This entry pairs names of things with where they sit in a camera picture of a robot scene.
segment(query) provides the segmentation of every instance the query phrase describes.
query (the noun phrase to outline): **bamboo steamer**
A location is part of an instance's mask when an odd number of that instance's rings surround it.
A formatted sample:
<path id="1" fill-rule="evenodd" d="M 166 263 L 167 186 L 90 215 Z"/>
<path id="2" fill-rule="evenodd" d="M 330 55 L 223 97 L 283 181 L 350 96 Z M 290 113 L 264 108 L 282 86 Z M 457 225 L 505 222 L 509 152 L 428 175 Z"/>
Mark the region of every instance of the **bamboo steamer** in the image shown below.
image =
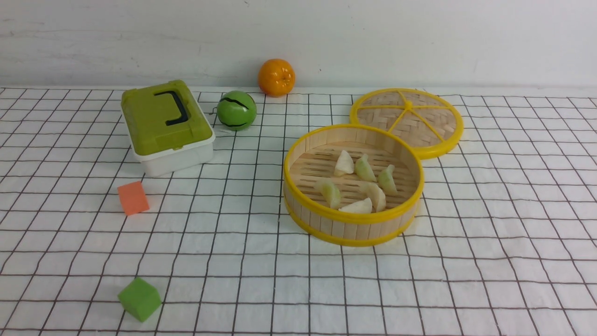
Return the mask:
<path id="1" fill-rule="evenodd" d="M 377 176 L 393 164 L 399 191 L 386 196 L 386 210 L 371 214 L 345 213 L 327 206 L 313 185 L 331 178 L 341 192 L 341 206 L 365 198 L 363 183 L 355 174 L 334 176 L 342 150 L 353 161 L 369 155 Z M 284 199 L 293 220 L 313 236 L 346 246 L 372 246 L 400 235 L 412 222 L 423 192 L 423 168 L 413 149 L 397 136 L 360 124 L 327 126 L 300 138 L 284 160 Z"/>
<path id="2" fill-rule="evenodd" d="M 462 117 L 450 103 L 409 88 L 365 94 L 352 106 L 350 123 L 373 126 L 399 137 L 421 160 L 450 152 L 464 131 Z"/>

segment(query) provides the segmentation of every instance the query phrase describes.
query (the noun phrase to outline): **steamed dumpling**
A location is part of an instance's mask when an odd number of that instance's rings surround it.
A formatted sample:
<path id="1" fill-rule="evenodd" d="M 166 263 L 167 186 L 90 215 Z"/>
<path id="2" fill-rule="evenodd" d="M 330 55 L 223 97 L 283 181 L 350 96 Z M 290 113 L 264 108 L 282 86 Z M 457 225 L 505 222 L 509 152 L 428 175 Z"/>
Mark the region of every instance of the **steamed dumpling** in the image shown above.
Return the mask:
<path id="1" fill-rule="evenodd" d="M 339 211 L 350 213 L 371 213 L 371 199 L 369 197 L 339 208 Z"/>
<path id="2" fill-rule="evenodd" d="M 363 154 L 363 156 L 355 163 L 355 173 L 360 179 L 367 182 L 377 182 L 373 169 L 369 165 L 369 155 Z"/>
<path id="3" fill-rule="evenodd" d="M 334 175 L 342 176 L 344 174 L 352 174 L 355 172 L 355 163 L 352 161 L 352 157 L 347 151 L 342 150 L 338 161 L 336 161 L 336 168 L 334 169 Z"/>
<path id="4" fill-rule="evenodd" d="M 325 201 L 328 202 L 330 208 L 338 209 L 341 200 L 340 189 L 338 189 L 331 179 L 320 179 L 315 182 L 313 187 L 324 196 Z"/>
<path id="5" fill-rule="evenodd" d="M 386 195 L 398 195 L 396 184 L 394 183 L 394 165 L 387 166 L 379 173 L 379 186 L 385 191 Z"/>
<path id="6" fill-rule="evenodd" d="M 367 183 L 361 187 L 361 192 L 367 195 L 373 203 L 375 212 L 386 210 L 386 195 L 375 183 Z"/>

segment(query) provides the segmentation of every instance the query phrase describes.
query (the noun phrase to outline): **black handle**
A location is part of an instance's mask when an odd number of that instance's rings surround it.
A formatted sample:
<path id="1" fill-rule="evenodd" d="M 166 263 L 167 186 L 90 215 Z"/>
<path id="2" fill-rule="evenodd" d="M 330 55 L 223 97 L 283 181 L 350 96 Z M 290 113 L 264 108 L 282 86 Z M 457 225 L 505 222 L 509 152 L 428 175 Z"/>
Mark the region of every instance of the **black handle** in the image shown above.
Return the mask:
<path id="1" fill-rule="evenodd" d="M 180 123 L 183 123 L 183 122 L 189 120 L 189 114 L 186 112 L 186 109 L 184 108 L 183 102 L 182 102 L 182 100 L 180 100 L 180 98 L 176 94 L 176 92 L 174 92 L 174 91 L 165 91 L 165 92 L 156 93 L 156 94 L 154 94 L 154 96 L 159 96 L 161 94 L 170 94 L 172 96 L 172 98 L 174 99 L 174 101 L 176 103 L 176 106 L 178 106 L 179 111 L 180 111 L 180 118 L 166 121 L 166 126 L 172 126 L 172 125 L 180 124 Z"/>

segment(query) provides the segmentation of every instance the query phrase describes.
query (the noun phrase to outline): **green sponge cube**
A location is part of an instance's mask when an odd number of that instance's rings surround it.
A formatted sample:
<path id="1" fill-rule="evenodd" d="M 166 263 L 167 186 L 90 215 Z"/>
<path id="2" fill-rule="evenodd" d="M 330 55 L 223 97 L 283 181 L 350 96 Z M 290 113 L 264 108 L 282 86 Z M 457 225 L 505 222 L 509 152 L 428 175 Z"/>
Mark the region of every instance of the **green sponge cube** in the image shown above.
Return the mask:
<path id="1" fill-rule="evenodd" d="M 140 277 L 135 278 L 118 294 L 124 310 L 144 322 L 162 304 L 158 290 Z"/>

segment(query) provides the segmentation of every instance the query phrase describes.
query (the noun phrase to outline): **green ball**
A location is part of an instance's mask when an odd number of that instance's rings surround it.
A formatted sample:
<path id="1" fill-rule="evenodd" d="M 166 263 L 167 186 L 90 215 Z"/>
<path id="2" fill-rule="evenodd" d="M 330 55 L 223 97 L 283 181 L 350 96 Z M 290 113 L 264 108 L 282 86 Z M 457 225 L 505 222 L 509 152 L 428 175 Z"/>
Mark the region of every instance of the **green ball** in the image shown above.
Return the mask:
<path id="1" fill-rule="evenodd" d="M 242 91 L 226 93 L 217 107 L 218 119 L 233 130 L 246 129 L 257 116 L 257 106 L 251 96 Z"/>

